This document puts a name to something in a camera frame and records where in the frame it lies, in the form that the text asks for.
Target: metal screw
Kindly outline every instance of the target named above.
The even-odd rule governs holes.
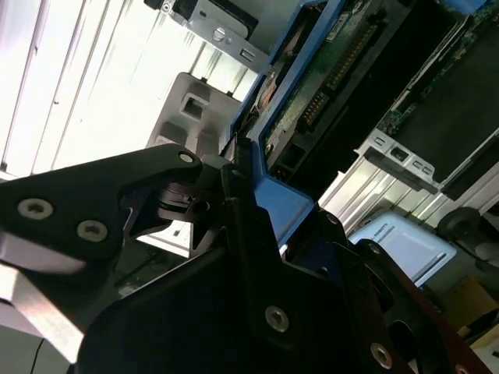
[[[225,30],[222,27],[217,27],[213,32],[214,41],[223,41],[225,39]]]
[[[170,6],[169,2],[164,2],[163,5],[161,6],[161,11],[163,11],[165,13],[170,13],[171,8],[172,7]]]
[[[89,242],[102,242],[108,236],[108,228],[102,222],[87,220],[78,225],[76,232],[82,239]]]
[[[336,219],[335,216],[333,216],[332,214],[328,214],[327,215],[327,219],[332,223],[332,224],[338,224],[338,221]]]
[[[369,244],[369,248],[377,255],[381,253],[380,249],[375,244]]]
[[[371,344],[371,354],[380,366],[386,370],[391,369],[393,361],[387,349],[379,343]]]
[[[25,199],[17,206],[19,214],[31,220],[44,220],[54,213],[54,207],[46,200]]]
[[[284,333],[289,328],[289,319],[284,310],[271,305],[265,309],[267,323],[279,333]]]
[[[458,374],[468,374],[468,370],[466,370],[462,365],[460,364],[457,364],[455,366],[455,372],[457,372]]]
[[[194,162],[194,159],[187,153],[179,153],[179,157],[180,157],[180,160],[184,161],[184,162],[188,162],[188,163],[191,163],[191,162]]]

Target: cable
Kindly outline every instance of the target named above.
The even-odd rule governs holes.
[[[45,341],[45,339],[40,340],[40,343],[38,345],[37,351],[34,354],[34,359],[33,359],[33,364],[31,366],[30,374],[34,373],[34,366],[37,364],[38,353],[40,353],[40,348],[41,348],[41,345],[44,343],[44,341]]]

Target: black plastic part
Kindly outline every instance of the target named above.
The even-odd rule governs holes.
[[[381,374],[373,339],[391,352],[394,372],[411,373],[357,255],[338,250],[342,281],[328,281],[281,262],[261,231],[271,233],[270,221],[254,215],[250,201],[232,197],[229,205],[227,247],[213,246],[102,313],[83,339],[76,373],[326,373],[344,362]],[[270,305],[285,311],[285,332],[267,323]]]
[[[192,162],[185,162],[181,154]],[[0,228],[54,252],[75,259],[115,256],[136,227],[167,227],[157,215],[139,217],[146,201],[173,182],[194,182],[201,172],[199,159],[182,146],[168,144],[0,185]],[[54,213],[41,221],[18,213],[18,204],[37,198],[49,202]],[[79,223],[99,221],[108,229],[102,242],[89,242],[76,233]]]
[[[173,4],[172,10],[185,19],[190,19],[194,12],[194,8],[196,8],[197,1],[198,0],[177,0]]]
[[[161,9],[163,0],[143,0],[143,3],[154,10]]]
[[[411,333],[412,336],[405,337],[404,346],[396,348],[401,355],[416,354],[418,372],[455,372],[456,365],[469,372],[489,372],[377,243],[363,239],[356,244],[356,253],[393,294],[395,302],[386,311],[385,322],[389,329],[400,322],[407,326],[403,333]],[[391,329],[391,332],[400,333],[400,330]],[[404,349],[414,344],[417,349]]]

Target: blue panel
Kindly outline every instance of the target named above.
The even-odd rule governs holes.
[[[301,6],[311,3],[318,2],[306,2]],[[288,74],[275,92],[269,107],[249,132],[249,138],[254,141],[253,178],[255,181],[255,195],[258,205],[267,209],[271,216],[279,246],[284,245],[288,241],[291,234],[313,209],[315,202],[307,195],[292,189],[267,173],[267,163],[262,144],[264,143],[266,131],[274,123],[283,104],[288,100],[289,95],[296,87],[317,49],[329,34],[338,18],[338,14],[342,10],[342,6],[343,0],[330,0],[328,2]],[[290,27],[298,16],[299,10],[297,9],[293,15],[292,21],[289,24]],[[276,44],[276,47],[272,51],[272,59],[276,57],[276,53],[284,41],[285,36]]]
[[[486,2],[486,0],[445,0],[444,4],[460,13],[473,14]]]

